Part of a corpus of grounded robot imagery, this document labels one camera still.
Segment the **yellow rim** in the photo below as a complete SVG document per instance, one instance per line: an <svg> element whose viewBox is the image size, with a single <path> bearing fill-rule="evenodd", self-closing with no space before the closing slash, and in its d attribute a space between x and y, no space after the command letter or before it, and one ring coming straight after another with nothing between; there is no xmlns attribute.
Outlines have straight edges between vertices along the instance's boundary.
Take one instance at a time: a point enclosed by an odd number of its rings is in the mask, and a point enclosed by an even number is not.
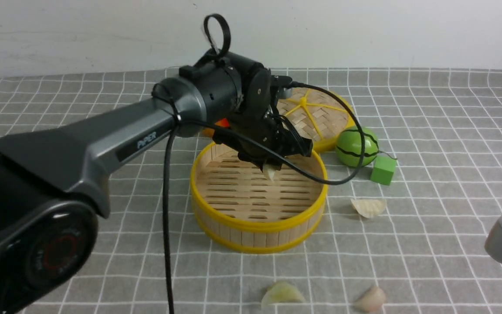
<svg viewBox="0 0 502 314"><path fill-rule="evenodd" d="M309 95L309 91L311 91L311 89L308 89L305 92L305 95L303 96L303 97L305 97L305 99L307 99L307 96ZM350 104L346 101L346 99L340 97L340 95L337 95L334 92L329 91L329 93L338 97L350 109L350 111L352 113L354 113L354 109L352 108L352 106L350 106ZM291 101L292 103L295 103L295 107L293 107L291 110L289 110L287 113L285 113L284 114L285 116L293 113L295 110L297 110L299 108L302 108L302 106L300 105L300 101L294 101L293 99L289 99L289 101ZM353 127L355 125L354 120L352 120L349 113L347 113L347 111L345 109L335 108L333 106L324 105L324 104L320 104L320 103L307 103L306 102L305 107L303 107L303 109L304 109L306 115L308 116L309 120L311 120L311 123L313 123L313 128L319 134L319 137L321 137L320 141L313 142L313 150L316 151L317 153L324 153L325 151L333 150L334 147L336 147L336 140L338 138L338 134L336 134L334 137L331 137L330 139L324 139L321 135L321 132L319 131L319 127L318 127L317 123L315 122L315 119L313 119L313 117L309 113L307 106L326 107L329 109L341 111L341 112L346 113L348 115L348 121L347 121L346 127L344 127L344 129L348 129L349 127Z"/></svg>
<svg viewBox="0 0 502 314"><path fill-rule="evenodd" d="M309 229L309 231L307 231L306 233L304 233L302 236L300 236L299 238L293 240L292 242L289 242L287 244L280 245L280 246L274 246L272 248L253 248L251 246L238 245L238 244L235 244L233 242L224 240L221 237L217 236L216 234L212 233L204 225L204 223L201 222L201 219L199 219L199 217L197 215L194 215L194 216L195 216L195 219L197 219L197 223L199 224L199 226L201 227L201 229L203 229L203 231L205 232L205 234L207 236L209 236L211 239L213 239L213 241L216 241L219 244L224 245L225 247L227 247L227 248L229 248L231 250L242 252L242 253L249 253L249 254L270 254L270 253L278 253L278 252L283 252L283 251L289 250L289 249L293 248L294 246L300 244L301 242L305 241L305 239L307 239L307 237L309 237L313 233L313 231L315 231L315 229L317 229L317 226L319 226L319 223L321 223L322 213L324 211L325 210L323 208L322 211L321 211L321 215L319 216L319 219L317 219L317 221L315 222L315 224L313 225L313 227L311 227L311 229Z"/></svg>
<svg viewBox="0 0 502 314"><path fill-rule="evenodd" d="M289 229L291 227L295 227L299 225L300 223L303 223L305 220L309 219L315 212L319 210L321 205L325 202L327 192L329 190L329 187L326 184L323 184L323 187L321 189L321 193L319 194L319 198L305 211L302 213L292 217L285 219L283 221L277 221L277 222L249 222L249 221L242 221L239 219L235 219L232 217L229 217L223 213L220 213L219 211L215 210L211 205L209 205L201 196L199 191L197 190L197 185L195 184L195 177L197 176L197 165L199 164L199 161L203 157L203 155L213 147L215 143L210 143L199 153L197 156L197 159L193 163L193 167L191 168L191 177L190 177L190 185L191 185L191 198L193 201L197 202L197 205L212 219L215 219L218 223L221 223L222 225L226 225L241 231L251 231L251 232L276 232L276 231L281 231L285 229ZM325 165L323 164L321 157L313 151L311 153L311 156L315 158L315 161L319 163L321 166L322 170L322 177L323 179L327 179L327 173L326 173L326 168Z"/></svg>

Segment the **bamboo steamer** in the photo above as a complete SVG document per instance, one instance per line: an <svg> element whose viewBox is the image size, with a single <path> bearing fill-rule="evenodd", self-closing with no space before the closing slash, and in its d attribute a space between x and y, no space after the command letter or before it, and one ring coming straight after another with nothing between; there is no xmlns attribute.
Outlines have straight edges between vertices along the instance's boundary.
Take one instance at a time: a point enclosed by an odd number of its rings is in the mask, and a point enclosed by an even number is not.
<svg viewBox="0 0 502 314"><path fill-rule="evenodd" d="M289 157L299 167L327 178L315 151ZM305 240L325 209L327 185L283 166L273 181L237 152L211 143L191 169L191 199L197 223L216 242L253 254L287 250Z"/></svg>
<svg viewBox="0 0 502 314"><path fill-rule="evenodd" d="M338 98L352 109L345 99ZM335 99L314 89L294 88L292 96L278 101L276 107L302 137L313 140L313 149L317 153L333 150L338 135L355 125L346 109Z"/></svg>

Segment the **black ring handle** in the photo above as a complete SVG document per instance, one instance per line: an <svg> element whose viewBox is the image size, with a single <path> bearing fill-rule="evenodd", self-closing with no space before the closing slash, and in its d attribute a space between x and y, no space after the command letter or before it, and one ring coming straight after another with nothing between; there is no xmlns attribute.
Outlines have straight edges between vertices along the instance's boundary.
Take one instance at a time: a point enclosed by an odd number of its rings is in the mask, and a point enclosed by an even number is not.
<svg viewBox="0 0 502 314"><path fill-rule="evenodd" d="M220 51L217 51L218 47L216 47L210 32L209 32L209 20L210 18L214 18L217 20L218 24L220 24L220 27L222 28L222 35L223 35L223 43L222 43L222 48ZM231 44L231 34L230 34L230 27L227 25L226 19L221 16L220 14L210 14L205 17L205 22L204 22L204 29L205 29L205 35L207 36L207 40L210 43L210 46L212 47L214 51L214 55L212 57L215 60L219 60L223 58L227 52L230 50L230 44Z"/></svg>

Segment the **white wall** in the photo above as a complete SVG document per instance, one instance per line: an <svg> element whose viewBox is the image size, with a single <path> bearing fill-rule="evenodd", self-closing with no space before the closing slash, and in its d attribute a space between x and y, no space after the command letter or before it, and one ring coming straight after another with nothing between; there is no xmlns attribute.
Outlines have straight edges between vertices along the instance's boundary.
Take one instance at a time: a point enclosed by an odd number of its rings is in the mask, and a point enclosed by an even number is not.
<svg viewBox="0 0 502 314"><path fill-rule="evenodd" d="M212 12L271 67L502 69L502 0L0 0L0 77L193 63Z"/></svg>

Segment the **piper logo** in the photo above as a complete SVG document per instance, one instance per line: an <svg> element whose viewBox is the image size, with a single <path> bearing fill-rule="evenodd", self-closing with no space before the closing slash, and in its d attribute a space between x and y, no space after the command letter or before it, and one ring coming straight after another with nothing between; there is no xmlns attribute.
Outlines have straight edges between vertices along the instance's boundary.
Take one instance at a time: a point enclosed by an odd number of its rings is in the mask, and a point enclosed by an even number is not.
<svg viewBox="0 0 502 314"><path fill-rule="evenodd" d="M137 142L137 149L147 146L150 142L156 139L156 132L150 133L144 139Z"/></svg>

